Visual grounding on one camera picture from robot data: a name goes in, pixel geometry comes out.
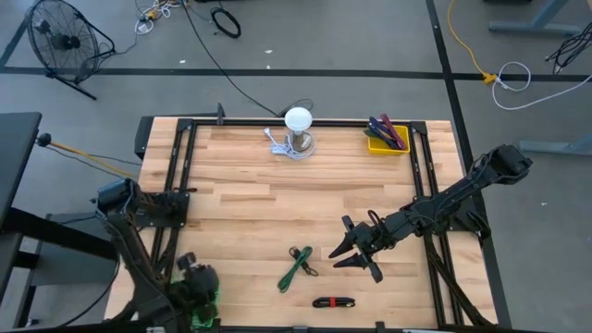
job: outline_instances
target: black fan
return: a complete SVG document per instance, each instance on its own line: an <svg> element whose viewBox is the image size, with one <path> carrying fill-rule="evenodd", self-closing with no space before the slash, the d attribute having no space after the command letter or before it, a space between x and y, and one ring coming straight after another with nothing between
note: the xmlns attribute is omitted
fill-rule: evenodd
<svg viewBox="0 0 592 333"><path fill-rule="evenodd" d="M116 53L113 41L62 0L38 0L27 17L29 42L46 76L96 100L78 85L99 70L102 59ZM109 50L100 52L95 31L111 43Z"/></svg>

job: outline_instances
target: wooden table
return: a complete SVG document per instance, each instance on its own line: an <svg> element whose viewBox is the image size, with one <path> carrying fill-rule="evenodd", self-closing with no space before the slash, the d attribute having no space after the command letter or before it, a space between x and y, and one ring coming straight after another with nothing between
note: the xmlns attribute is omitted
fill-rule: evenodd
<svg viewBox="0 0 592 333"><path fill-rule="evenodd" d="M144 191L164 188L176 124L174 117L154 119L139 178ZM463 176L454 135L449 121L426 125L443 190ZM200 126L191 160L188 187L198 191L191 194L177 255L194 252L199 261L216 269L222 325L374 327L376 321L384 321L387 327L436 327L421 239L410 236L394 250L375 255L384 274L378 284L367 270L333 268L344 256L327 258L343 238L342 216L367 221L368 209L384 216L412 200L409 155L370 155L359 128L312 127L316 152L292 161L269 152L262 129ZM285 130L272 128L272 133L280 139ZM423 166L421 145L418 153ZM181 154L175 184L182 160ZM145 229L141 236L150 249L154 231ZM484 317L496 322L477 237L449 232L449 238L459 284ZM288 292L280 293L277 283L294 262L288 249L306 245L314 249L309 262L319 277L299 270ZM440 285L452 323L448 290L442 281ZM130 276L121 268L105 318L123 308L132 290ZM322 296L353 297L356 306L313 308L311 302Z"/></svg>

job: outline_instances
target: green wire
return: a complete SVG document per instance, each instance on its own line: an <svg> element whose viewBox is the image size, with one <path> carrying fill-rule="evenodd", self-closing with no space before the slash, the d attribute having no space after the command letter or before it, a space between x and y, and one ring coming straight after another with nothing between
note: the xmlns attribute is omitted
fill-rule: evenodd
<svg viewBox="0 0 592 333"><path fill-rule="evenodd" d="M279 289L279 292L283 293L283 292L288 291L288 288L290 287L290 283L292 282L292 279L294 278L294 274L296 274L296 271L298 270L298 268L300 268L300 265L302 263L304 263L306 261L306 259L308 259L308 257L311 256L312 253L313 253L313 248L310 246L306 246L302 249L300 256L298 257L298 260L296 260L296 263L294 263L294 265L292 266L292 268L290 269L288 274L286 274L277 283L277 288Z"/></svg>

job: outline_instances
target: gray floor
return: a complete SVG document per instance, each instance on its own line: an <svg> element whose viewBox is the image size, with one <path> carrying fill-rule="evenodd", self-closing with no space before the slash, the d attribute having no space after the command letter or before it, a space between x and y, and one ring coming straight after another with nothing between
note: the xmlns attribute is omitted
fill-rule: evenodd
<svg viewBox="0 0 592 333"><path fill-rule="evenodd" d="M12 38L30 2L0 2L0 47ZM133 43L132 1L71 3L105 29L118 50ZM474 73L470 58L446 30L448 3L436 0L452 70ZM536 74L549 74L544 56L559 46L561 38L494 35L487 30L491 19L532 18L542 3L503 6L458 0L453 23L486 70L495 72L508 61L521 61ZM204 41L225 68L441 70L422 1L243 0L225 4L242 26L239 40L214 35L213 26L195 18ZM194 8L206 15L211 6L195 4ZM570 1L557 17L558 22L582 27L591 19L584 0ZM564 73L589 73L590 59L582 55ZM40 66L26 35L7 65ZM153 32L138 39L136 48L114 57L106 66L214 67L180 9L174 10L171 18L159 20ZM443 80L240 77L235 81L274 109L300 98L312 98L317 117L367 117L388 112L397 118L452 119ZM519 105L573 84L536 82L526 92L500 92L499 98L506 105ZM98 75L82 85L99 100L93 102L43 76L3 74L1 112L39 111L43 113L41 131L52 133L57 142L127 159L135 158L133 137L141 116L211 112L218 102L232 116L265 116L265 111L222 77ZM475 155L502 142L569 141L590 132L588 86L513 113L497 108L491 101L490 87L478 81L456 81L456 86ZM591 197L587 190L592 187L592 160L529 156L535 165L527 179L516 186L492 187L484 192L513 325L557 332L588 331L592 325L592 208L587 204ZM40 216L88 212L93 209L88 200L112 179L35 148L15 206ZM15 273L11 283L22 283L22 275ZM59 324L83 309L105 283L44 287L35 299L32 316L41 318L44 326ZM6 327L2 319L9 315L10 299L6 297L0 309L0 328ZM99 303L80 322L99 320L104 308L105 302Z"/></svg>

